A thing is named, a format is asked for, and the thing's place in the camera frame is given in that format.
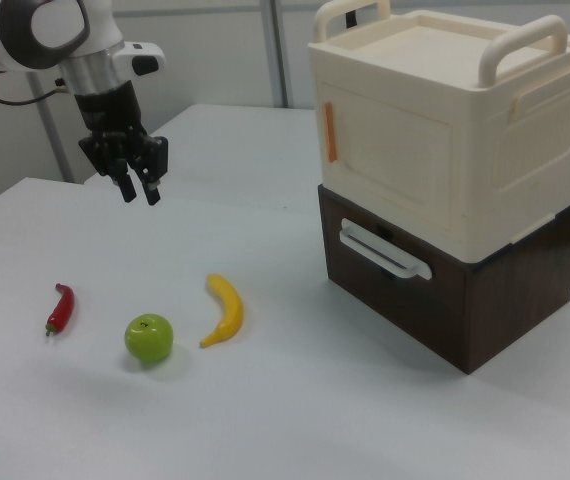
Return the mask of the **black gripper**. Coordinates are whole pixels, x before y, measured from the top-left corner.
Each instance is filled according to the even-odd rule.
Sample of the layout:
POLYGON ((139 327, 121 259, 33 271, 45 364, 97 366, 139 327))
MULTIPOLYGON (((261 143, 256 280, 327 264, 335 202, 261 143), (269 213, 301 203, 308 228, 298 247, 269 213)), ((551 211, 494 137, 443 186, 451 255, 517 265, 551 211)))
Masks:
POLYGON ((160 199, 160 179, 167 173, 168 142, 142 125, 138 99, 130 81, 100 94, 75 97, 90 135, 79 146, 101 176, 114 178, 123 200, 136 198, 128 170, 141 181, 150 206, 160 199))

